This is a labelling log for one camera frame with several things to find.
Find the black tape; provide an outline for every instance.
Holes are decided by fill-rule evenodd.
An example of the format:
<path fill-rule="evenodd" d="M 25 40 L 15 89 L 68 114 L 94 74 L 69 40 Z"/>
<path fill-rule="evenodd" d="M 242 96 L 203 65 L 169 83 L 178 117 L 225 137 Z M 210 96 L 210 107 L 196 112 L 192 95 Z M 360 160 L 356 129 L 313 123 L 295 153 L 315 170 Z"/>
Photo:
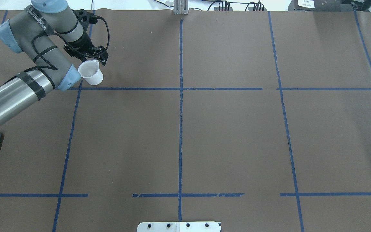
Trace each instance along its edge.
<path fill-rule="evenodd" d="M 47 94 L 45 93 L 44 88 L 41 85 L 39 85 L 34 80 L 34 78 L 28 75 L 28 73 L 20 72 L 15 76 L 21 79 L 23 82 L 25 82 L 25 84 L 27 84 L 31 88 L 31 90 L 34 91 L 35 95 L 37 95 L 38 97 L 38 101 L 46 97 Z"/>
<path fill-rule="evenodd" d="M 51 51 L 51 50 L 53 50 L 53 49 L 55 49 L 55 48 L 58 48 L 57 46 L 50 46 L 49 48 L 47 48 L 47 49 L 45 49 L 44 51 L 42 51 L 42 52 L 40 52 L 40 54 L 39 55 L 36 55 L 35 57 L 34 57 L 34 59 L 32 59 L 32 61 L 35 63 L 41 56 L 43 56 L 45 53 L 47 53 L 47 52 L 49 52 L 49 51 Z"/>
<path fill-rule="evenodd" d="M 34 6 L 29 5 L 25 8 L 25 10 L 29 15 L 31 15 L 33 19 L 35 19 L 35 21 L 41 26 L 41 28 L 45 31 L 45 33 L 47 33 L 47 35 L 55 35 L 52 27 L 48 24 L 46 19 L 44 19 L 41 13 L 37 9 L 35 9 Z"/>

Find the metal bracket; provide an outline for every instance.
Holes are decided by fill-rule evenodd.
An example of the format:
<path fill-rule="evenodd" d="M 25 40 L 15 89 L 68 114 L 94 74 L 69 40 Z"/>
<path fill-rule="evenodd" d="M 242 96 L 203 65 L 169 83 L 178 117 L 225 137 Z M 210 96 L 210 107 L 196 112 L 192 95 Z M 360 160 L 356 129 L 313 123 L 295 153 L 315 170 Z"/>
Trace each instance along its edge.
<path fill-rule="evenodd" d="M 175 15 L 188 15 L 188 0 L 174 0 L 173 10 Z"/>
<path fill-rule="evenodd" d="M 221 222 L 140 223 L 137 232 L 221 232 Z"/>

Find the black cable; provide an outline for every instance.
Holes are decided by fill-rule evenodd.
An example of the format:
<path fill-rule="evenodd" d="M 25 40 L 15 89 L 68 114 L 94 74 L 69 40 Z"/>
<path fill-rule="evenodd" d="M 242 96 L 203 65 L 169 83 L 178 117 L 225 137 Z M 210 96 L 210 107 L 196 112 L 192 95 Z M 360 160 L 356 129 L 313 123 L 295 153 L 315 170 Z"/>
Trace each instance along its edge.
<path fill-rule="evenodd" d="M 260 2 L 260 0 L 257 2 L 256 6 L 255 6 L 255 9 L 253 9 L 255 11 L 262 11 L 264 10 L 264 5 L 262 4 L 262 2 Z"/>
<path fill-rule="evenodd" d="M 48 65 L 50 66 L 34 66 L 32 68 L 29 68 L 29 69 L 26 69 L 24 70 L 24 72 L 29 72 L 29 71 L 32 71 L 32 70 L 37 70 L 37 69 L 52 69 L 52 70 L 58 70 L 57 67 L 55 67 L 51 62 L 49 62 L 38 50 L 37 48 L 35 47 L 35 40 L 37 38 L 40 38 L 41 36 L 43 35 L 47 35 L 45 32 L 43 32 L 42 34 L 40 35 L 36 35 L 32 41 L 31 41 L 31 45 L 32 45 L 32 48 L 34 49 L 34 52 L 37 53 L 37 56 L 39 56 L 41 59 L 43 59 L 43 61 L 45 61 Z"/>
<path fill-rule="evenodd" d="M 98 58 L 98 57 L 100 57 L 101 55 L 105 54 L 105 53 L 107 52 L 108 47 L 109 47 L 109 28 L 108 28 L 107 21 L 106 21 L 103 17 L 98 16 L 98 15 L 94 15 L 93 17 L 95 17 L 95 18 L 97 18 L 97 19 L 100 19 L 100 20 L 104 21 L 104 23 L 105 23 L 105 25 L 106 25 L 106 28 L 107 28 L 107 36 L 108 36 L 108 39 L 107 39 L 107 47 L 104 49 L 104 51 L 102 51 L 101 53 L 97 54 L 96 56 L 87 55 L 87 54 L 84 54 L 84 53 L 78 51 L 78 50 L 77 50 L 75 47 L 73 47 L 73 46 L 72 46 L 68 41 L 66 41 L 66 39 L 65 39 L 64 37 L 62 37 L 60 34 L 55 33 L 55 32 L 54 32 L 54 34 L 57 35 L 59 38 L 61 38 L 61 39 L 65 42 L 65 44 L 68 45 L 68 47 L 70 47 L 72 50 L 74 50 L 74 52 L 76 52 L 76 53 L 78 53 L 78 54 L 80 54 L 80 55 L 82 55 L 82 56 L 84 56 L 84 57 L 88 57 L 88 58 Z"/>
<path fill-rule="evenodd" d="M 158 2 L 158 3 L 161 3 L 161 4 L 163 4 L 164 6 L 167 6 L 167 7 L 169 7 L 169 8 L 174 7 L 174 6 L 168 6 L 167 4 L 162 3 L 162 2 L 160 2 L 160 1 L 157 1 L 157 0 L 154 0 L 154 1 L 155 1 L 155 2 Z"/>
<path fill-rule="evenodd" d="M 223 1 L 221 1 L 221 0 L 211 1 L 211 2 L 212 2 L 212 4 L 210 4 L 210 6 L 209 6 L 209 8 L 208 8 L 207 10 L 210 10 L 211 6 L 212 6 L 213 4 L 215 4 L 215 3 L 218 3 L 218 10 L 220 10 L 220 3 L 221 3 L 221 9 L 224 7 L 224 6 L 223 6 Z"/>
<path fill-rule="evenodd" d="M 216 2 L 215 0 L 200 0 L 203 2 Z"/>
<path fill-rule="evenodd" d="M 256 8 L 256 3 L 255 2 L 250 2 L 249 4 L 247 4 L 246 9 L 244 11 L 246 11 L 249 8 L 250 4 L 252 4 L 252 3 L 254 4 L 253 8 Z"/>

